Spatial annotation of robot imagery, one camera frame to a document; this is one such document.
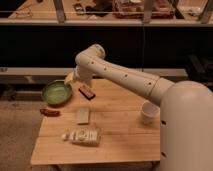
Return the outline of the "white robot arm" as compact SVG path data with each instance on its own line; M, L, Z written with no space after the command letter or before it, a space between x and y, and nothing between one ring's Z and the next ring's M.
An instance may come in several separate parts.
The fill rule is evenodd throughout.
M75 79L95 73L160 107L161 171L213 171L213 91L107 62L99 44L78 53L75 62Z

